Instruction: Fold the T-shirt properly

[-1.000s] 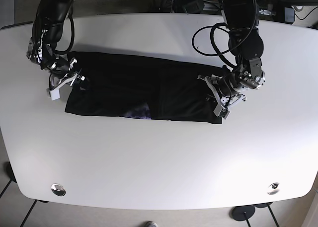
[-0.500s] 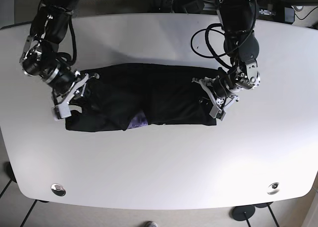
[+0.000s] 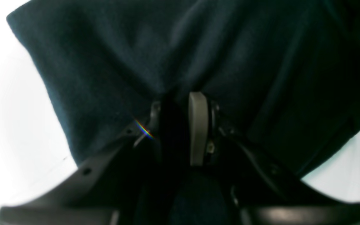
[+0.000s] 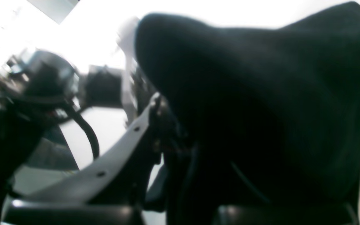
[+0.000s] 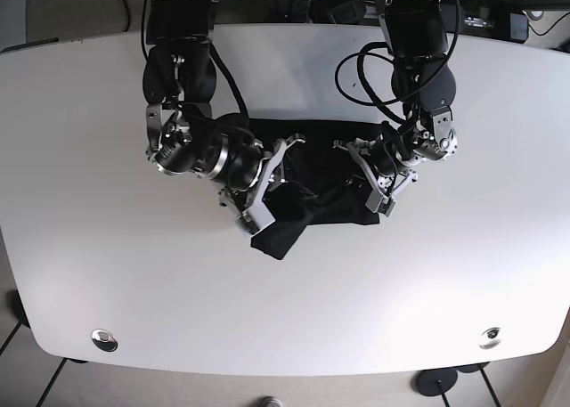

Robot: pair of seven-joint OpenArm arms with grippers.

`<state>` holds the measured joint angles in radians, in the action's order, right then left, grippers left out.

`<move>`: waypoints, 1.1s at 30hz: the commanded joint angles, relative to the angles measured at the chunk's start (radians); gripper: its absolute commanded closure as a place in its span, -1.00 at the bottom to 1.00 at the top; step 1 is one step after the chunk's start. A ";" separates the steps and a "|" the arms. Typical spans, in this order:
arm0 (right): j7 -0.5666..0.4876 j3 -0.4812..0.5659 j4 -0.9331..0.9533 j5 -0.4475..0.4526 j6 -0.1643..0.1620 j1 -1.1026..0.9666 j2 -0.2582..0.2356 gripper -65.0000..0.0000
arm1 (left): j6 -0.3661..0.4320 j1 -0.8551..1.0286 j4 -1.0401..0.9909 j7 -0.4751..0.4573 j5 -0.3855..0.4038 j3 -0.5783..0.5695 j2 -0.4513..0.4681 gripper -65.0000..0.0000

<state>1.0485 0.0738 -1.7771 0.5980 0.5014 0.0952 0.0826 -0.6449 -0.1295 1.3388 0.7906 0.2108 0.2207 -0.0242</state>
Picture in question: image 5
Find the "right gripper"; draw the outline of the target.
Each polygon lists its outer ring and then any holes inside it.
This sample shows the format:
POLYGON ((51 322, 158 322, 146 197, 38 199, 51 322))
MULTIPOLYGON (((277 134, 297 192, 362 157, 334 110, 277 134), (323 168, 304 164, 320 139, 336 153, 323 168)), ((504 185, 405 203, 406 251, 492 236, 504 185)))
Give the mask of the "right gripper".
POLYGON ((220 205, 236 218, 238 211, 265 203, 265 194, 285 182, 285 155, 305 142, 303 135, 293 134, 264 146, 243 125, 247 121, 240 113, 217 119, 185 117, 171 104, 150 104, 147 158, 165 175, 188 172, 218 184, 220 205))

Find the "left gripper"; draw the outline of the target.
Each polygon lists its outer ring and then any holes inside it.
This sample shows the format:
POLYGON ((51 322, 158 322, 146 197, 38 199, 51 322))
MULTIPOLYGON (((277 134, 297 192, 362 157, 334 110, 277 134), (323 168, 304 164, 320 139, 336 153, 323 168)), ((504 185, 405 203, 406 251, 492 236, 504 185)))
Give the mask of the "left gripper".
POLYGON ((418 179, 416 167, 427 161, 448 159, 458 148, 448 106, 425 112, 414 110, 396 129, 384 121, 373 141, 336 140, 333 146, 347 151, 371 187, 369 202, 394 202, 408 184, 418 179))

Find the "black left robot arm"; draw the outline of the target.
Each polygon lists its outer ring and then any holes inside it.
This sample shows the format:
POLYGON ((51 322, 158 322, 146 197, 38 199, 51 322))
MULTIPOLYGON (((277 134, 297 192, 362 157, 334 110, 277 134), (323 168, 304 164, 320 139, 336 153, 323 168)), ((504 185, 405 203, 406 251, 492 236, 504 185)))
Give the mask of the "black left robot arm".
POLYGON ((416 166, 448 159, 458 147, 452 126, 454 75, 448 63, 458 39, 446 35, 441 0, 374 0, 384 38, 370 42, 356 60, 357 78, 368 104, 386 120, 373 126, 346 122, 356 130, 335 142, 347 150, 370 184, 366 206, 386 214, 395 195, 417 180, 416 166), (392 101, 382 100, 364 72, 366 58, 384 59, 393 67, 392 101))

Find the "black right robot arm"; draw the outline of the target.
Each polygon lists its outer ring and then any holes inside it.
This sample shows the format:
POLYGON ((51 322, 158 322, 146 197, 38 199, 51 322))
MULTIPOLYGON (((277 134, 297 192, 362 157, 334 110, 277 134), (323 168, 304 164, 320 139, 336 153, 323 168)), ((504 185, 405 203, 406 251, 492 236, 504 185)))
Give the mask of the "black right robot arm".
POLYGON ((310 221, 305 193, 286 179, 287 150, 304 141, 285 122, 252 121, 210 34, 217 0, 144 0, 141 27, 147 157, 166 175, 220 187, 252 233, 310 221))

